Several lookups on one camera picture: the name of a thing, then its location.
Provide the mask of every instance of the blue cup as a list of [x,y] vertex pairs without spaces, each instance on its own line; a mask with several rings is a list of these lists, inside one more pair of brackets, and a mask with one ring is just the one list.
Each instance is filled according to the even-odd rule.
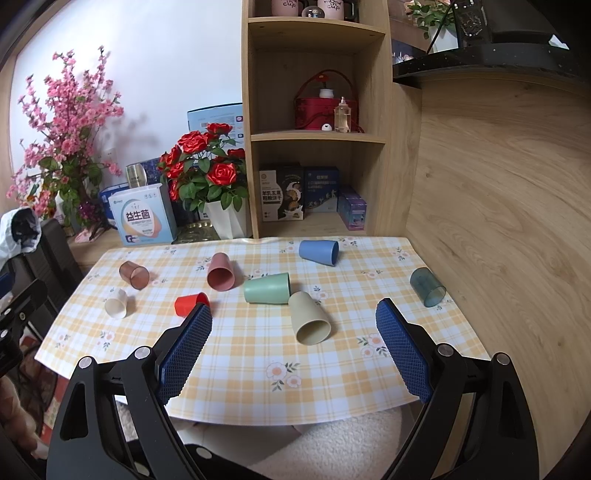
[[329,267],[336,265],[339,243],[332,240],[302,240],[300,257]]

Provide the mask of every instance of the plaid tablecloth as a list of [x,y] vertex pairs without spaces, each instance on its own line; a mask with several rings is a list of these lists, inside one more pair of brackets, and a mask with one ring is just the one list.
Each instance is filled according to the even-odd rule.
[[[408,282],[425,264],[405,238],[335,238],[336,267],[302,260],[302,239],[208,242],[107,252],[64,306],[37,360],[70,378],[77,361],[126,358],[153,345],[182,319],[178,296],[204,291],[212,301],[213,331],[180,397],[167,406],[183,419],[237,425],[319,423],[372,413],[416,400],[408,393],[375,326],[377,302],[390,297],[409,322],[422,325],[435,343],[489,358],[476,333],[448,296],[426,309]],[[209,288],[207,267],[216,252],[234,261],[238,286]],[[132,260],[147,267],[151,282],[135,291],[119,277]],[[292,291],[304,290],[332,318],[331,337],[315,346],[296,342],[288,306],[250,305],[243,280],[289,272]],[[103,309],[109,290],[129,295],[128,316]]]

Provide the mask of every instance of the glass bottle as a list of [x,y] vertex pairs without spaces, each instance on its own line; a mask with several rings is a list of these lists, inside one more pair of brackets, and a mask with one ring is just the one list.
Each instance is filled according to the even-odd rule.
[[335,131],[348,134],[351,132],[351,108],[342,97],[339,106],[335,108]]

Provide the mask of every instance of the purple box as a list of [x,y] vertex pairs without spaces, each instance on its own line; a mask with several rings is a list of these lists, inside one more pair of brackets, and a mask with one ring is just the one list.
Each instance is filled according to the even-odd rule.
[[338,212],[348,230],[365,229],[367,203],[349,186],[340,188]]

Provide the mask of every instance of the plastic cup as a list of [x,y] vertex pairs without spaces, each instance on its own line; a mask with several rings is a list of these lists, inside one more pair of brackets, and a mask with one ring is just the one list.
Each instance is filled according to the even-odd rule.
[[410,284],[427,308],[439,304],[447,293],[446,288],[427,267],[416,269],[410,277]]
[[125,290],[116,288],[105,300],[105,312],[114,319],[124,319],[127,316],[127,294]]
[[212,258],[207,272],[207,283],[217,291],[228,291],[234,286],[236,278],[230,259],[226,254],[218,253]]
[[330,322],[326,312],[305,291],[294,293],[289,301],[291,326],[295,339],[302,345],[316,345],[330,335]]
[[125,262],[119,267],[119,275],[136,290],[143,290],[150,283],[150,272],[133,262]]
[[244,282],[244,300],[248,303],[286,305],[290,295],[289,273],[267,275]]
[[336,265],[339,243],[332,240],[302,240],[300,257],[329,267]]
[[209,299],[207,298],[207,295],[205,295],[203,292],[197,295],[187,295],[186,297],[179,297],[174,302],[174,312],[179,317],[186,318],[189,315],[189,313],[193,311],[195,305],[200,302],[204,303],[208,307],[211,306],[209,304]]

